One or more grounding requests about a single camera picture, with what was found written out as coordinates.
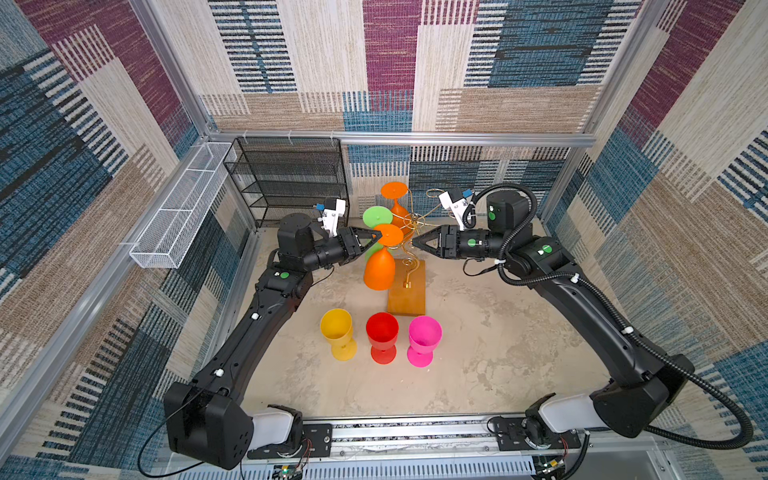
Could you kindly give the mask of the green wine glass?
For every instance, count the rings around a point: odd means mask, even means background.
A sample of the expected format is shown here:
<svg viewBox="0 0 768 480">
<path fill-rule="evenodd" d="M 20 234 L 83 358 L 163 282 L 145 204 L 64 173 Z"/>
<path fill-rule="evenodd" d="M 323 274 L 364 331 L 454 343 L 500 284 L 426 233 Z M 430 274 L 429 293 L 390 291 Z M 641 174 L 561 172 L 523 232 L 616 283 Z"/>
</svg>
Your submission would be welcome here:
<svg viewBox="0 0 768 480">
<path fill-rule="evenodd" d="M 391 235 L 391 232 L 394 228 L 394 225 L 392 224 L 393 218 L 394 216 L 392 212 L 383 206 L 370 207 L 363 213 L 363 222 L 367 227 L 376 229 L 381 225 L 384 226 L 382 238 L 365 252 L 366 259 L 369 259 L 373 254 L 377 253 L 383 248 L 392 245 L 393 236 Z"/>
</svg>

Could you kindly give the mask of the orange wine glass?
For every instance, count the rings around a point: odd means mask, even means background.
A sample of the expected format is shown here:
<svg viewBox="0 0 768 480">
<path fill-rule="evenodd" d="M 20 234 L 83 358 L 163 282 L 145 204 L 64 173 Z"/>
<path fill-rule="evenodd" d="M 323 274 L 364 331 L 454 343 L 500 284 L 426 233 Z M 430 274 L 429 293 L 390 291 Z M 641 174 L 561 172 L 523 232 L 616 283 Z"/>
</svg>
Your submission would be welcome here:
<svg viewBox="0 0 768 480">
<path fill-rule="evenodd" d="M 390 212 L 393 215 L 392 224 L 398 227 L 403 236 L 408 238 L 413 232 L 411 213 L 400 204 L 400 199 L 408 193 L 405 183 L 392 181 L 381 187 L 381 195 L 393 202 Z"/>
<path fill-rule="evenodd" d="M 363 280 L 368 288 L 384 291 L 392 286 L 396 273 L 395 259 L 389 248 L 398 246 L 404 234 L 392 224 L 378 225 L 375 230 L 381 233 L 381 238 L 372 247 L 373 254 L 367 260 Z"/>
</svg>

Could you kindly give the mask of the yellow wine glass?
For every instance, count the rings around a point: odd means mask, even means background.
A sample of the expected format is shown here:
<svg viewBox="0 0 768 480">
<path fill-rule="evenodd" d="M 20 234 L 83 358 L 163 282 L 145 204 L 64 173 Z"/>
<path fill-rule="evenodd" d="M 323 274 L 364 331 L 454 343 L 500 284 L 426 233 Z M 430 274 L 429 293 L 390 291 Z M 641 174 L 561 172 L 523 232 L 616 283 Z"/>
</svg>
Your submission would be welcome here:
<svg viewBox="0 0 768 480">
<path fill-rule="evenodd" d="M 357 353 L 351 314 L 344 309 L 332 309 L 321 319 L 321 333 L 338 361 L 349 361 Z"/>
</svg>

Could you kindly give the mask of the red wine glass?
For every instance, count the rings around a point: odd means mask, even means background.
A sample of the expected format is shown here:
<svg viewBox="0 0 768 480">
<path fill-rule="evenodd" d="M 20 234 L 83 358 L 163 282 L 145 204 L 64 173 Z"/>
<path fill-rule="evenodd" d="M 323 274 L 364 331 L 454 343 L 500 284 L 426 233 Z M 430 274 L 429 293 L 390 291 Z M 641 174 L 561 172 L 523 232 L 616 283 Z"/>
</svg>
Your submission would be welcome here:
<svg viewBox="0 0 768 480">
<path fill-rule="evenodd" d="M 399 323 L 393 315 L 387 312 L 372 315 L 366 323 L 366 334 L 371 357 L 377 364 L 387 365 L 396 358 Z"/>
</svg>

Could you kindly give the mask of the pink wine glass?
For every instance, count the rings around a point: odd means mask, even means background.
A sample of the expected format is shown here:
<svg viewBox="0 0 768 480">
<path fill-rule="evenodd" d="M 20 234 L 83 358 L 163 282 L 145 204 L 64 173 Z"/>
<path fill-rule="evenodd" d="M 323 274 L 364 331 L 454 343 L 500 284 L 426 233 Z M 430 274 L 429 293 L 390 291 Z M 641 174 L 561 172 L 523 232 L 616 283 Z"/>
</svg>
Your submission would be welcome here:
<svg viewBox="0 0 768 480">
<path fill-rule="evenodd" d="M 442 340 L 442 327 L 430 316 L 416 317 L 409 325 L 408 340 L 409 363 L 417 368 L 426 368 L 432 363 L 434 351 Z"/>
</svg>

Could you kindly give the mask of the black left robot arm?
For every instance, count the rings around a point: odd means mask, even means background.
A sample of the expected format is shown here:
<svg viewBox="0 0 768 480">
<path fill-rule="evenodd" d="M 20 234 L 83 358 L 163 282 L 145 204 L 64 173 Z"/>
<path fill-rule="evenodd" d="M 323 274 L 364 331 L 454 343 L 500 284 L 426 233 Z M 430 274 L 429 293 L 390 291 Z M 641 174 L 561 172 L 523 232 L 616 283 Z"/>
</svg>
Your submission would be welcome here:
<svg viewBox="0 0 768 480">
<path fill-rule="evenodd" d="M 193 379 L 173 383 L 164 396 L 162 427 L 172 452 L 231 470 L 254 450 L 300 450 L 301 413 L 271 405 L 249 414 L 241 406 L 245 390 L 272 340 L 312 287 L 314 271 L 350 263 L 382 237 L 378 230 L 359 227 L 329 233 L 302 213 L 280 221 L 278 246 L 245 315 Z"/>
</svg>

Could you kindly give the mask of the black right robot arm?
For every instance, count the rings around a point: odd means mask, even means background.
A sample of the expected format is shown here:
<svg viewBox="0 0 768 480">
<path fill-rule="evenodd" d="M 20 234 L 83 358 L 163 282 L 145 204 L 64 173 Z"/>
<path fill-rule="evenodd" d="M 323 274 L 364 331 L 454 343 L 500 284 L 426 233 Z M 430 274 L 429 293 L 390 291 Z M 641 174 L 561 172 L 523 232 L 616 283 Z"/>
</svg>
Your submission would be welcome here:
<svg viewBox="0 0 768 480">
<path fill-rule="evenodd" d="M 752 441 L 752 422 L 735 401 L 697 375 L 685 355 L 667 354 L 636 330 L 558 240 L 534 234 L 538 201 L 530 189 L 504 182 L 478 193 L 446 191 L 441 202 L 451 210 L 454 224 L 415 237 L 414 247 L 442 259 L 492 260 L 489 272 L 547 300 L 608 370 L 609 382 L 600 389 L 571 397 L 549 394 L 526 410 L 522 426 L 532 447 L 547 448 L 560 433 L 590 429 L 626 438 L 647 431 L 710 450 L 736 450 Z M 720 402 L 738 421 L 739 432 L 706 440 L 653 426 L 688 383 Z"/>
</svg>

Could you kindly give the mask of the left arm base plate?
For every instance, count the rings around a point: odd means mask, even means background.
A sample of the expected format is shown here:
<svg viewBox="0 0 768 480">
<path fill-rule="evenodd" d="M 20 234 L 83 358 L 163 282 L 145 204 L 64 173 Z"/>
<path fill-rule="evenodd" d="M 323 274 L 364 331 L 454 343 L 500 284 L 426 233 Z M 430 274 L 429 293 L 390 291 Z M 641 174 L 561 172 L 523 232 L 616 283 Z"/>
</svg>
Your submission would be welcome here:
<svg viewBox="0 0 768 480">
<path fill-rule="evenodd" d="M 306 450 L 309 451 L 311 458 L 325 458 L 330 456 L 332 439 L 331 423 L 303 424 L 301 432 L 294 428 L 283 443 L 252 449 L 246 454 L 246 458 L 249 460 L 299 459 Z"/>
</svg>

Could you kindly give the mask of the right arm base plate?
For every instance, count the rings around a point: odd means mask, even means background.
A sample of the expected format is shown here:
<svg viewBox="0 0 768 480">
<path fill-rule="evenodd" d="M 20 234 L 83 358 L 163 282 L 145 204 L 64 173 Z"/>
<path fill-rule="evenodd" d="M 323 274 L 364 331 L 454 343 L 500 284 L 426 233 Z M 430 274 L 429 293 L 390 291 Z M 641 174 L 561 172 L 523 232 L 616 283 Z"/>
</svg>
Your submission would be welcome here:
<svg viewBox="0 0 768 480">
<path fill-rule="evenodd" d="M 553 433 L 527 417 L 493 416 L 487 420 L 486 429 L 496 438 L 500 451 L 578 450 L 582 446 L 575 431 Z"/>
</svg>

